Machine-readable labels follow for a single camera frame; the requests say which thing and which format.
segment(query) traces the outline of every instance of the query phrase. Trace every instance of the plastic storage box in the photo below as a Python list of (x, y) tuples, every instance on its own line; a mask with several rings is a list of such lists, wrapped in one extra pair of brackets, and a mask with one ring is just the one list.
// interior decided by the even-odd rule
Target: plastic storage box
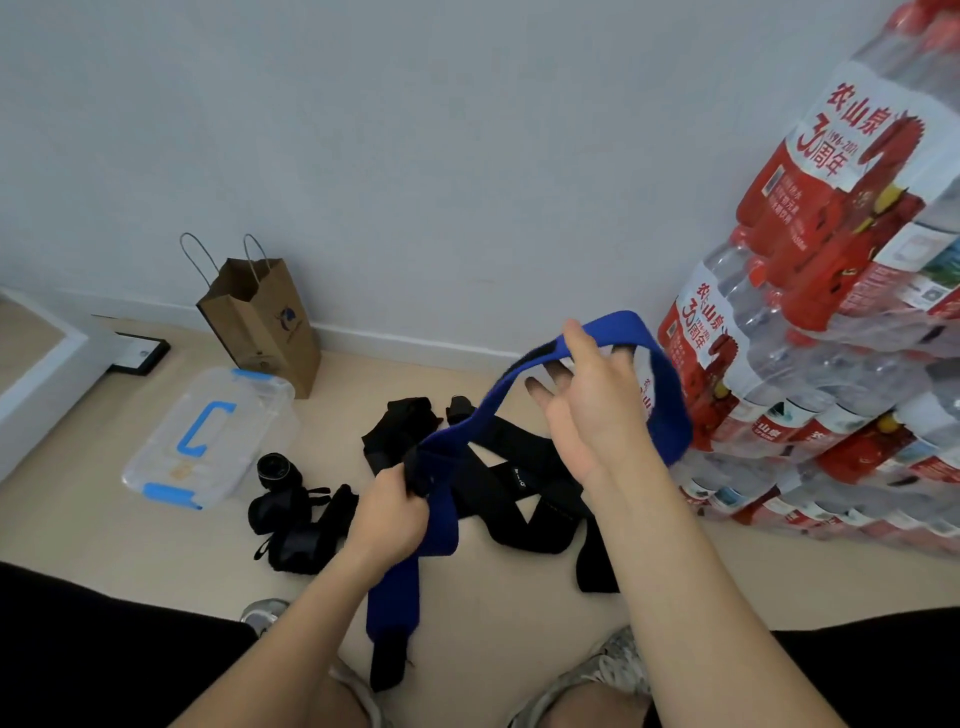
[(153, 500), (201, 510), (227, 497), (300, 428), (286, 379), (217, 367), (198, 376), (123, 472)]

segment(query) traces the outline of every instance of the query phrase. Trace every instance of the shoe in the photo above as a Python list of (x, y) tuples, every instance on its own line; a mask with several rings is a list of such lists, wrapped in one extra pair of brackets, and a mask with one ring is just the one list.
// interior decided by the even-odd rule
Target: shoe
[(339, 657), (335, 658), (330, 666), (330, 677), (353, 693), (360, 707), (367, 712), (370, 728), (392, 728), (393, 723), (387, 720), (380, 706), (376, 704), (370, 686)]
[(240, 621), (252, 627), (259, 639), (280, 619), (280, 615), (286, 612), (289, 606), (290, 602), (283, 599), (260, 599), (243, 611)]
[(508, 728), (536, 728), (564, 692), (590, 682), (601, 683), (630, 695), (650, 693), (647, 670), (636, 649), (630, 625), (621, 627), (605, 642), (596, 645), (590, 657), (554, 680), (542, 694), (529, 700), (514, 713), (507, 724)]

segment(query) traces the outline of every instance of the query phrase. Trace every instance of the blue logo on paper bag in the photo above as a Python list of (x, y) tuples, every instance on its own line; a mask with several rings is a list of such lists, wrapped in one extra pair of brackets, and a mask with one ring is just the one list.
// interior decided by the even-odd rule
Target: blue logo on paper bag
[(287, 306), (276, 315), (276, 319), (280, 321), (280, 325), (283, 327), (284, 331), (290, 330), (290, 322), (296, 318), (297, 314), (290, 306)]

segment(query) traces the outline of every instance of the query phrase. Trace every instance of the gray wall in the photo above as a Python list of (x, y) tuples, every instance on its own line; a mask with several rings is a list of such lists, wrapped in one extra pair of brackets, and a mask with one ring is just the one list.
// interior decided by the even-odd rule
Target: gray wall
[(6, 2), (0, 281), (191, 306), (179, 233), (222, 258), (250, 231), (335, 327), (655, 324), (895, 5)]

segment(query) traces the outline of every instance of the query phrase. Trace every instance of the white baseboard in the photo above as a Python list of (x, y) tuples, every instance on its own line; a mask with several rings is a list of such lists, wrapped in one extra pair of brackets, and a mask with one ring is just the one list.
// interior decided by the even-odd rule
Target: white baseboard
[[(152, 324), (168, 324), (198, 331), (210, 331), (206, 320), (195, 306), (114, 299), (79, 291), (60, 291), (59, 294), (68, 303), (95, 316), (134, 319)], [(331, 352), (355, 353), (376, 359), (390, 359), (429, 367), (496, 374), (502, 373), (520, 357), (520, 354), (513, 352), (497, 352), (443, 341), (360, 331), (332, 324), (316, 322), (310, 322), (310, 324), (320, 333), (323, 348)]]

